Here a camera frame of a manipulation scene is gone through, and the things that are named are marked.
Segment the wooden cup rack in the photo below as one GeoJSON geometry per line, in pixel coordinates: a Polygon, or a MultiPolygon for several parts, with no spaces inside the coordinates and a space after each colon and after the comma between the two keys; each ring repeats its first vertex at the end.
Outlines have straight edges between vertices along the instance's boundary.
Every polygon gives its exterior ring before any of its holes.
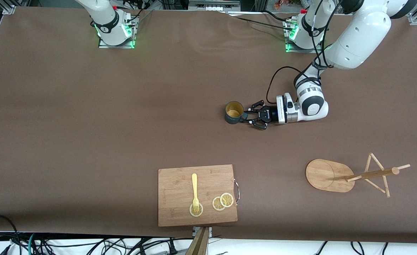
{"type": "Polygon", "coordinates": [[[326,192],[346,193],[353,189],[356,182],[365,181],[381,193],[390,198],[388,176],[396,176],[403,169],[410,168],[410,164],[385,168],[378,158],[370,152],[364,172],[355,174],[353,170],[334,161],[315,159],[305,168],[307,182],[315,189],[326,192]]]}

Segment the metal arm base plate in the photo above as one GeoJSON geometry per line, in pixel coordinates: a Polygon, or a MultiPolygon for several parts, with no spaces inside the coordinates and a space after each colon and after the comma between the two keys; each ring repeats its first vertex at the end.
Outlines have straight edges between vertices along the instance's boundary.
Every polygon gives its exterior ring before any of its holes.
{"type": "Polygon", "coordinates": [[[317,53],[322,50],[325,27],[315,27],[317,15],[308,18],[304,15],[293,16],[283,21],[286,52],[317,53]]]}
{"type": "Polygon", "coordinates": [[[122,36],[121,39],[125,39],[118,45],[109,45],[102,38],[100,33],[97,31],[99,37],[98,47],[107,49],[134,49],[136,45],[137,30],[139,26],[139,18],[128,22],[127,24],[121,24],[122,36]]]}

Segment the yellow plastic fork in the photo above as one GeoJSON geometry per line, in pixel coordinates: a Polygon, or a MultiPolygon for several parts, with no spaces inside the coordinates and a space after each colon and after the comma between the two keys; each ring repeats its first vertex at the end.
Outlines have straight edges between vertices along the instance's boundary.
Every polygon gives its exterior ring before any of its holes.
{"type": "Polygon", "coordinates": [[[198,214],[200,211],[200,205],[198,200],[198,177],[196,173],[192,173],[192,188],[193,188],[193,200],[192,200],[192,213],[198,214]]]}

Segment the brown table cover mat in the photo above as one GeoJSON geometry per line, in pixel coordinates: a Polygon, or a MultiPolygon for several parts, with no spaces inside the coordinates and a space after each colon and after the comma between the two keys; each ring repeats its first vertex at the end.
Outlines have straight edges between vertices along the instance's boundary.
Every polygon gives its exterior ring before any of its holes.
{"type": "Polygon", "coordinates": [[[326,118],[267,130],[230,125],[229,101],[264,99],[287,53],[281,32],[218,12],[154,11],[135,49],[100,49],[84,9],[22,7],[0,22],[0,215],[19,231],[190,236],[158,227],[158,170],[233,165],[235,239],[417,242],[417,26],[392,21],[358,68],[322,74],[326,118]],[[365,181],[313,188],[315,159],[364,172],[372,152],[390,198],[365,181]]]}

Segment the dark teal cup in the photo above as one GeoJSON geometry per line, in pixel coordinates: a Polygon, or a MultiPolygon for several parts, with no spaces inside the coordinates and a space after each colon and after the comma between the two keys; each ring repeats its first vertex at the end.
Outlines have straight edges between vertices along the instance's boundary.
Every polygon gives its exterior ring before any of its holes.
{"type": "Polygon", "coordinates": [[[248,114],[241,103],[231,101],[225,106],[224,118],[227,123],[236,124],[247,120],[248,114]]]}

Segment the grey power strip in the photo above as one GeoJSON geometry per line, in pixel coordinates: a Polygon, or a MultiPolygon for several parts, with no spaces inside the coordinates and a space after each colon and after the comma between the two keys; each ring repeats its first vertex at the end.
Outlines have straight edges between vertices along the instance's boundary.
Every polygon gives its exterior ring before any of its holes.
{"type": "Polygon", "coordinates": [[[240,0],[188,0],[188,10],[241,11],[240,0]]]}

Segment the wooden beam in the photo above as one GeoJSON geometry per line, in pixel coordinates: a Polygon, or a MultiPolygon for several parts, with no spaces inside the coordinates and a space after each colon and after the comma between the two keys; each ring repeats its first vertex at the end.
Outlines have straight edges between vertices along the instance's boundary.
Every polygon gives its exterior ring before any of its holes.
{"type": "Polygon", "coordinates": [[[185,255],[207,255],[208,241],[209,238],[207,227],[200,228],[198,234],[192,240],[191,245],[187,249],[185,255]]]}

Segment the wooden cutting board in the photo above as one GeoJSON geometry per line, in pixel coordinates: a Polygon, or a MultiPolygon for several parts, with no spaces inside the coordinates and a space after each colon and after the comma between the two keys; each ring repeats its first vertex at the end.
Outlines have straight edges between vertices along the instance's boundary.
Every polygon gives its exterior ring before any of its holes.
{"type": "Polygon", "coordinates": [[[214,226],[238,220],[234,196],[235,179],[232,165],[198,166],[160,169],[158,171],[158,226],[214,226]],[[198,200],[203,213],[193,217],[189,206],[193,200],[192,173],[198,177],[198,200]],[[213,208],[215,197],[230,193],[234,197],[231,207],[222,211],[213,208]]]}

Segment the metal bracket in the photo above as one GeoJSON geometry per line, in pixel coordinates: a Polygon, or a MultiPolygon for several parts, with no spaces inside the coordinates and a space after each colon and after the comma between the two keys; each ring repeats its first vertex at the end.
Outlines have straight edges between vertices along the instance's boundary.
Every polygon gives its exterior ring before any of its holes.
{"type": "MultiPolygon", "coordinates": [[[[193,238],[196,237],[196,235],[198,234],[200,228],[201,227],[199,227],[199,226],[194,226],[192,228],[192,237],[193,238]]],[[[208,229],[208,238],[213,237],[213,228],[212,227],[207,227],[207,229],[208,229]]]]}

